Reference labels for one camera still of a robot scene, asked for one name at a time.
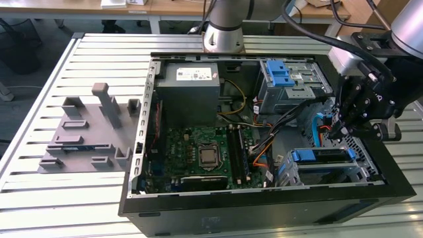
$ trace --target power supply label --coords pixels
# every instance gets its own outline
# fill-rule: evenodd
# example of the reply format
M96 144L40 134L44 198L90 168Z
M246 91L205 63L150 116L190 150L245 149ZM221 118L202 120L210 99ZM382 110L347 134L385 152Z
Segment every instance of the power supply label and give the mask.
M211 68L179 68L176 70L176 81L213 80Z

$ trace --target slotted metal table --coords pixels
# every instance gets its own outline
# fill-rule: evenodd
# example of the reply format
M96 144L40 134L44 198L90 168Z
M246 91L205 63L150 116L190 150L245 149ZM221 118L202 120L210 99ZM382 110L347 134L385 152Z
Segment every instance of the slotted metal table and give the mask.
M327 54L330 47L303 37L246 36L249 53ZM118 216L124 172L38 174L39 160L64 114L66 96L99 103L96 82L110 85L118 102L142 98L151 52L201 52L202 39L189 35L86 34L74 38L0 160L2 238L143 237ZM399 125L403 140L387 143L418 195L330 226L255 230L202 237L422 237L423 114L411 104Z

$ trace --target green circuit board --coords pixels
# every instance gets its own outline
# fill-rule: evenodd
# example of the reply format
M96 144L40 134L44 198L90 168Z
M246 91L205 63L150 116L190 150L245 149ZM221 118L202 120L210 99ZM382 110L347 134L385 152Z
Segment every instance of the green circuit board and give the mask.
M242 129L242 135L245 146L249 148L254 145L250 127ZM233 182L226 127L170 128L166 138L164 176L154 178L159 192L171 192L170 178L186 176L227 176L227 189L263 186L261 170L251 173L249 183L235 184ZM218 148L221 160L215 168L202 167L199 150L205 146Z

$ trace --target open computer tower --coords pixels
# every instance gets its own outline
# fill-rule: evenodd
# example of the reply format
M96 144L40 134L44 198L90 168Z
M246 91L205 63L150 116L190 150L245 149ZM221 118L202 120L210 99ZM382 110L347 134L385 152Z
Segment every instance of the open computer tower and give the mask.
M144 235L342 223L415 195L379 141L331 140L327 56L152 54L119 215Z

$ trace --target motherboard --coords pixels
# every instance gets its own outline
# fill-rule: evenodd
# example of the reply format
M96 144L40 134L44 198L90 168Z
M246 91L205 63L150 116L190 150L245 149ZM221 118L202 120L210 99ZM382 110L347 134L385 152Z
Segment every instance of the motherboard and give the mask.
M237 137L238 143L230 143L229 137ZM262 171L249 168L253 145L250 127L170 128L163 173L151 177L155 189L162 193L262 187Z

